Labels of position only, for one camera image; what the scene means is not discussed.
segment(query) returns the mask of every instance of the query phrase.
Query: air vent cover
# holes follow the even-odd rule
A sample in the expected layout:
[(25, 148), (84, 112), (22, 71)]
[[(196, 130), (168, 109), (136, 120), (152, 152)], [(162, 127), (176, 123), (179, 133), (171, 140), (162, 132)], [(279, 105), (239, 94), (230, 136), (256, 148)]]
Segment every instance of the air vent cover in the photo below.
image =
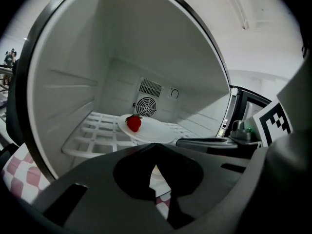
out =
[(161, 86), (153, 81), (143, 79), (139, 91), (158, 98), (160, 96)]
[(142, 116), (151, 117), (156, 111), (156, 101), (151, 97), (143, 97), (136, 104), (136, 112)]

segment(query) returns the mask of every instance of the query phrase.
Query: rectangular vent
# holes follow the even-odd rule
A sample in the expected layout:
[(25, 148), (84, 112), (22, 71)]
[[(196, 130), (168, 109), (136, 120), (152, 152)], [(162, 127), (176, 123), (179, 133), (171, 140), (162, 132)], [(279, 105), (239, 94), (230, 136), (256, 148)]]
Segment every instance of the rectangular vent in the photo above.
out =
[(155, 82), (144, 79), (140, 85), (140, 92), (159, 97), (161, 92), (161, 86)]

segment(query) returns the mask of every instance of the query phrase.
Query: white plate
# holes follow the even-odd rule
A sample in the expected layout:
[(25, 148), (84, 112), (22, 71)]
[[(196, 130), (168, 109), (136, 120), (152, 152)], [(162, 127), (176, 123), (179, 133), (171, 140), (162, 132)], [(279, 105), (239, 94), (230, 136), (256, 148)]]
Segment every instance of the white plate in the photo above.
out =
[(118, 118), (119, 128), (128, 136), (144, 143), (167, 144), (176, 137), (175, 133), (165, 124), (156, 119), (142, 117), (139, 130), (133, 132), (126, 123), (126, 118), (131, 115), (122, 115)]

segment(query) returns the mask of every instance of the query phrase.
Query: door shelf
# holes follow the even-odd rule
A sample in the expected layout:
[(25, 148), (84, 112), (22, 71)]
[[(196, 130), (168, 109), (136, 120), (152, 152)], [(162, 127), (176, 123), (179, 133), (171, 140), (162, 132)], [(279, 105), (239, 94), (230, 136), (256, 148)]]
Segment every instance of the door shelf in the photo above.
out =
[[(93, 158), (113, 153), (128, 147), (146, 144), (123, 133), (117, 124), (118, 116), (92, 112), (71, 134), (65, 142), (63, 153)], [(196, 138), (194, 133), (178, 124), (164, 123), (175, 133), (176, 138), (170, 143), (176, 145), (180, 138)]]

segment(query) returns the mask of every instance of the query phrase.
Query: red and white checkered cloth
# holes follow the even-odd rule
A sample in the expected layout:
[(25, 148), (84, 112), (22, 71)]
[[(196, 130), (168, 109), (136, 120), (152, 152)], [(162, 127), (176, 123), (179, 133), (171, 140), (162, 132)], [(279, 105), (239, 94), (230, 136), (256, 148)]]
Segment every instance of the red and white checkered cloth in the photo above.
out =
[[(16, 197), (32, 203), (50, 182), (41, 173), (25, 144), (8, 160), (1, 172), (2, 179)], [(168, 217), (170, 193), (156, 198), (156, 207), (165, 219)]]

